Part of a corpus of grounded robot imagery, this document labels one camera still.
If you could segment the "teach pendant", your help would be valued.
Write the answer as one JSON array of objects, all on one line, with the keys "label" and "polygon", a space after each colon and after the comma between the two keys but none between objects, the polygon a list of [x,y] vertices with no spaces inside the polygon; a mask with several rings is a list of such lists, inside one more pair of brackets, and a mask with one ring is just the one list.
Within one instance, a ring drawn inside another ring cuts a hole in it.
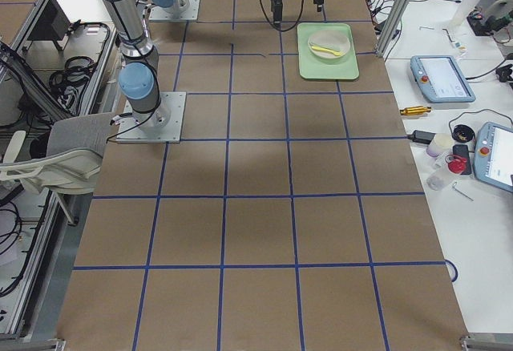
[{"label": "teach pendant", "polygon": [[410,69],[429,103],[473,103],[475,94],[450,55],[415,55]]},{"label": "teach pendant", "polygon": [[512,192],[512,129],[486,122],[476,137],[475,178]]}]

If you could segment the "beige round plate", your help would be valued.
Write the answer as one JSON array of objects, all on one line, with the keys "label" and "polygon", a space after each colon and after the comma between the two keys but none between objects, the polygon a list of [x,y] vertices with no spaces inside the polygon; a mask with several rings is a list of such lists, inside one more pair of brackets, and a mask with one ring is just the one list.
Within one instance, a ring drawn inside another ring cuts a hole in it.
[{"label": "beige round plate", "polygon": [[[319,30],[311,34],[307,42],[309,50],[321,59],[339,59],[349,53],[351,41],[348,36],[339,30]],[[333,50],[339,50],[341,57],[334,56],[329,53],[323,53],[310,49],[311,45],[323,46]]]}]

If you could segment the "black smartphone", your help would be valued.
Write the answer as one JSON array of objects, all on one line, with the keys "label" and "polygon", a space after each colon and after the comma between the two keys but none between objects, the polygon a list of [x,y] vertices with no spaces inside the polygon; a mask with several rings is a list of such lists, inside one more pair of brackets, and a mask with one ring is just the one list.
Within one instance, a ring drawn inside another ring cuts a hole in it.
[{"label": "black smartphone", "polygon": [[461,174],[469,176],[472,174],[470,152],[466,144],[455,144],[452,148],[453,154],[460,161]]}]

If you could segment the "grey office chair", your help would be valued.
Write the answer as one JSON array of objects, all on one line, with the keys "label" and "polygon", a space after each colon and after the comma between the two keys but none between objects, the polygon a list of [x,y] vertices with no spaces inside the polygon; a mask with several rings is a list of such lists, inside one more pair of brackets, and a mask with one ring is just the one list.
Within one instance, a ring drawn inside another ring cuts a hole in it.
[{"label": "grey office chair", "polygon": [[79,222],[64,200],[65,195],[85,195],[95,190],[103,162],[113,112],[82,115],[55,122],[46,155],[40,159],[17,161],[25,131],[16,131],[1,163],[1,181],[19,181],[34,194],[49,190],[58,199],[68,224]]}]

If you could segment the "white plastic cup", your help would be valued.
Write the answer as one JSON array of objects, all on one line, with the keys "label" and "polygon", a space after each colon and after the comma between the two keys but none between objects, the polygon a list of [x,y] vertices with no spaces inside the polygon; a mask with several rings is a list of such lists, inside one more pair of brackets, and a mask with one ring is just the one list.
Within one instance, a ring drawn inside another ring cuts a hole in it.
[{"label": "white plastic cup", "polygon": [[430,157],[439,157],[442,153],[450,150],[454,146],[454,140],[451,135],[437,133],[426,148],[426,153]]}]

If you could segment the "black power adapter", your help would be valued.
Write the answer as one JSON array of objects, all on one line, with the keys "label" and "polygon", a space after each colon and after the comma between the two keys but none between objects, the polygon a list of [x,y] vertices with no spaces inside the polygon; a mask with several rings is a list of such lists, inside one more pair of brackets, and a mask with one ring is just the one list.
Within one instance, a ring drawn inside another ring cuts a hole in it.
[{"label": "black power adapter", "polygon": [[410,134],[408,134],[406,137],[407,137],[407,139],[409,139],[410,141],[412,141],[414,143],[429,145],[433,141],[433,139],[435,137],[435,133],[428,132],[428,131],[414,130]]}]

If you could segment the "teach pendant lower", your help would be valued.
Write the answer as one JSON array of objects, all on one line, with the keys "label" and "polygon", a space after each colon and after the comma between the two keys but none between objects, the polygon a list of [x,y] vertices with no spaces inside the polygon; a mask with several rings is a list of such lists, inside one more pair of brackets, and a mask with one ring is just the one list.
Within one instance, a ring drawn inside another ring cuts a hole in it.
[{"label": "teach pendant lower", "polygon": [[476,137],[475,178],[512,192],[512,129],[486,122]]}]

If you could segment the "light green plastic tray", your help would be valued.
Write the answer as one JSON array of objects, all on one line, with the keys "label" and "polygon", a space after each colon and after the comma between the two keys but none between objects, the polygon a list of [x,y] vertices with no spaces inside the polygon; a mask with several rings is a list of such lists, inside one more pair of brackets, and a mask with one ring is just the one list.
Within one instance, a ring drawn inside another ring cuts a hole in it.
[{"label": "light green plastic tray", "polygon": [[300,24],[297,48],[303,79],[351,81],[359,77],[352,30],[346,23]]}]

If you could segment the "teach pendant upper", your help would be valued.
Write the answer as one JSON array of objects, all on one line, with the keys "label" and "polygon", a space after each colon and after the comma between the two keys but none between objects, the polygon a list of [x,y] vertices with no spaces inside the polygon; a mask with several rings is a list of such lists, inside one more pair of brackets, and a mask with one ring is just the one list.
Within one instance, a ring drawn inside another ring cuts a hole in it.
[{"label": "teach pendant upper", "polygon": [[429,103],[473,103],[475,94],[450,55],[415,55],[410,69]]}]

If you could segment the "gold metal cylinder tool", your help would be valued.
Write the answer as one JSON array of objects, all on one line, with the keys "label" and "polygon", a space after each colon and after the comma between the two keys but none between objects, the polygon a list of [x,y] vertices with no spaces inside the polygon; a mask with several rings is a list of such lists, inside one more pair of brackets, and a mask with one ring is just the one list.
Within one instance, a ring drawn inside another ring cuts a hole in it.
[{"label": "gold metal cylinder tool", "polygon": [[405,107],[399,110],[401,116],[413,117],[420,116],[432,111],[432,107],[426,106],[414,106],[414,107]]}]

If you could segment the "aluminium frame post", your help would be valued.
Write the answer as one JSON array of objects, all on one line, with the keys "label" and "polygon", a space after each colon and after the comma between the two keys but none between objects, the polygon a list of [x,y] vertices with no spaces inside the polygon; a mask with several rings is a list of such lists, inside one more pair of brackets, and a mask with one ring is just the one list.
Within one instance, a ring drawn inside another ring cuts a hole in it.
[{"label": "aluminium frame post", "polygon": [[386,24],[382,29],[380,38],[375,47],[375,52],[378,57],[385,55],[386,49],[394,36],[394,32],[396,31],[397,26],[402,19],[402,15],[404,14],[409,1],[410,0],[394,0],[394,4],[386,20]]}]

